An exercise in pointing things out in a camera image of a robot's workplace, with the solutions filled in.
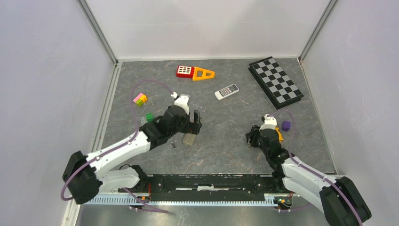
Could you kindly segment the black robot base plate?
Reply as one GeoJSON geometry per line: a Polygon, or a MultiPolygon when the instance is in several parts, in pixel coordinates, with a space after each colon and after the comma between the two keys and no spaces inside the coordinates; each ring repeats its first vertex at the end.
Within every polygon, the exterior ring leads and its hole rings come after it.
{"type": "Polygon", "coordinates": [[[153,174],[130,189],[148,193],[150,201],[262,201],[265,194],[291,191],[267,174],[153,174]]]}

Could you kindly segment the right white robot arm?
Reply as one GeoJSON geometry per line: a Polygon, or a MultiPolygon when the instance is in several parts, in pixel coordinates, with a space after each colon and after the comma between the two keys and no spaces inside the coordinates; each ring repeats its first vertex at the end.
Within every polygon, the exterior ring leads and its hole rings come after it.
{"type": "Polygon", "coordinates": [[[254,125],[245,137],[250,147],[262,151],[274,170],[271,184],[275,191],[300,195],[319,209],[331,226],[361,226],[372,217],[351,179],[323,174],[303,163],[282,147],[275,129],[254,125]]]}

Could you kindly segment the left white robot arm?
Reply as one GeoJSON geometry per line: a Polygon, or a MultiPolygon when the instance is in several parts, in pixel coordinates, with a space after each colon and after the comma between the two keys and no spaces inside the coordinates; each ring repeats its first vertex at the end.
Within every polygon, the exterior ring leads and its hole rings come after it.
{"type": "Polygon", "coordinates": [[[73,153],[62,174],[61,199],[85,204],[103,191],[119,188],[144,191],[148,186],[145,176],[134,168],[115,170],[114,167],[167,143],[177,133],[197,135],[201,127],[198,110],[187,113],[182,107],[171,105],[162,116],[113,145],[89,154],[73,153]]]}

